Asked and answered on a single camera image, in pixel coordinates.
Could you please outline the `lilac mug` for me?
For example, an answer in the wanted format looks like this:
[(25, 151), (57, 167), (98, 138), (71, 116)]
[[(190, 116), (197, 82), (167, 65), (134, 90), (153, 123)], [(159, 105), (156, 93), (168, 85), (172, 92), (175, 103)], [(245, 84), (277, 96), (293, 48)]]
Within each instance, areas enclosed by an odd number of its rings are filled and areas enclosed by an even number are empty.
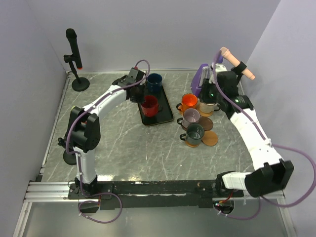
[(189, 108), (184, 111), (181, 118), (177, 119), (177, 123), (187, 129), (189, 125), (198, 123), (200, 118), (201, 115), (197, 109)]

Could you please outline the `light wood coaster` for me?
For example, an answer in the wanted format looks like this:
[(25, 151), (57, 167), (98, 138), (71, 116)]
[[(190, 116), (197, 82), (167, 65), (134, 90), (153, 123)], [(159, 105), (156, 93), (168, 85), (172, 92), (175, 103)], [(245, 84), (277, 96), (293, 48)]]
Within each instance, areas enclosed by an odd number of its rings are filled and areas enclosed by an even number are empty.
[(215, 146), (218, 143), (218, 136), (213, 131), (205, 131), (202, 142), (207, 146)]
[(196, 148), (196, 147), (199, 146), (199, 144), (197, 144), (197, 145), (192, 145), (192, 144), (188, 143), (187, 141), (185, 142), (185, 144), (186, 144), (188, 147), (191, 147), (191, 148)]

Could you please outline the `dark green mug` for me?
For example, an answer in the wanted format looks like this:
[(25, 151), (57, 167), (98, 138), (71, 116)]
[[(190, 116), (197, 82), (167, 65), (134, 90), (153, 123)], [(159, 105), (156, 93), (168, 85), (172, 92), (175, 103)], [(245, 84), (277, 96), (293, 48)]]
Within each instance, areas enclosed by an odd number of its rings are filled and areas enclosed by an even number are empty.
[(201, 125), (191, 124), (186, 133), (181, 134), (179, 138), (191, 146), (198, 146), (202, 142), (204, 134), (204, 128)]

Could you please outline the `cream mug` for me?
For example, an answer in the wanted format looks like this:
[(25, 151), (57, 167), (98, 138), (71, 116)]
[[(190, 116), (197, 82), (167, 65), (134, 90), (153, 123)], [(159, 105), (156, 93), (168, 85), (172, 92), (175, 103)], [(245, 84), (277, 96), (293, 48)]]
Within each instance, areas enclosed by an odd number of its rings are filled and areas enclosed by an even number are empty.
[(205, 114), (217, 112), (220, 110), (220, 108), (218, 107), (216, 103), (207, 104), (207, 103), (200, 102), (198, 108), (200, 112), (205, 113)]

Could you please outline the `orange mug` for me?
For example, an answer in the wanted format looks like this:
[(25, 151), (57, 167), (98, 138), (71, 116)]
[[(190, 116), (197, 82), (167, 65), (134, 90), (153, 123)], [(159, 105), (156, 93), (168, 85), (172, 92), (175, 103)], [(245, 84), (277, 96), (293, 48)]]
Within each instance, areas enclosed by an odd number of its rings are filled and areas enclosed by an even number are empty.
[(195, 109), (197, 107), (197, 104), (198, 98), (192, 93), (187, 93), (182, 96), (181, 102), (177, 104), (176, 109), (179, 111), (180, 114), (183, 114), (184, 111), (187, 109)]

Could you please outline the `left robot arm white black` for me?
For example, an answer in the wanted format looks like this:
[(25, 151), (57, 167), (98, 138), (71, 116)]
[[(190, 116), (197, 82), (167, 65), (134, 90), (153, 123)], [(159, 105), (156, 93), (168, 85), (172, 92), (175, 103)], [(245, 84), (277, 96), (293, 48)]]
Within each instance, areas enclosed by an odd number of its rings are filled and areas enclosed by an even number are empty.
[(115, 80), (95, 101), (82, 108), (72, 108), (65, 137), (59, 138), (58, 144), (65, 149), (64, 162), (77, 167), (75, 184), (85, 198), (93, 198), (98, 193), (95, 149), (101, 139), (100, 121), (126, 100), (143, 102), (146, 77), (146, 73), (132, 67), (129, 74)]

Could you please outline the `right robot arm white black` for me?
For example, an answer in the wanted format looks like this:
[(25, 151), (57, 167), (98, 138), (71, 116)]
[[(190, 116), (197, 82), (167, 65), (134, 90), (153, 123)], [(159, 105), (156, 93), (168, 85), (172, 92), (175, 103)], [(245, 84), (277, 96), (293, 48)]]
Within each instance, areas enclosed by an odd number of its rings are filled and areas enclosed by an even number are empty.
[(234, 72), (217, 73), (214, 83), (210, 73), (202, 73), (199, 99), (202, 103), (217, 104), (240, 133), (252, 159), (253, 172), (226, 171), (216, 178), (215, 190), (226, 197), (232, 190), (247, 191), (260, 197), (283, 190), (293, 171), (290, 161), (284, 161), (272, 147), (262, 130), (255, 109), (246, 95), (238, 92), (241, 76)]

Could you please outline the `red mug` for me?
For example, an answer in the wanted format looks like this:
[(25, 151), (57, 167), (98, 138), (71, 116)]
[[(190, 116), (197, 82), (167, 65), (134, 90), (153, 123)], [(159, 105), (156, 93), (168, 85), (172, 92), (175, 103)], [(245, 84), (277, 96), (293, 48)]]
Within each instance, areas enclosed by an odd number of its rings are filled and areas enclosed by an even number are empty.
[(161, 112), (163, 107), (159, 104), (157, 97), (153, 95), (146, 95), (145, 101), (141, 103), (141, 109), (144, 116), (150, 118)]

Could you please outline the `woven rattan coaster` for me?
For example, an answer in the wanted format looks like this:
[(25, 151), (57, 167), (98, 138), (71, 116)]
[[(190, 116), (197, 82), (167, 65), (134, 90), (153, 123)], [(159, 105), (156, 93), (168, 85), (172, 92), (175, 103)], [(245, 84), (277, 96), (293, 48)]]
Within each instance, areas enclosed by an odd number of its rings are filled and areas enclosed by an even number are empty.
[(210, 116), (213, 115), (213, 112), (204, 113), (204, 112), (202, 112), (202, 111), (199, 111), (199, 113), (200, 113), (200, 115), (201, 115), (202, 117), (210, 117)]

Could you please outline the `blue mug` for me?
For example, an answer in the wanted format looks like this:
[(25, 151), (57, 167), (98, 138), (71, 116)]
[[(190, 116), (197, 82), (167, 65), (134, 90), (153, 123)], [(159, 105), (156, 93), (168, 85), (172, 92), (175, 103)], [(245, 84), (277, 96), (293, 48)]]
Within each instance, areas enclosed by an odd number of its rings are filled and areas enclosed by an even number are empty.
[(147, 88), (151, 93), (158, 93), (162, 88), (162, 76), (160, 74), (150, 74), (147, 78)]

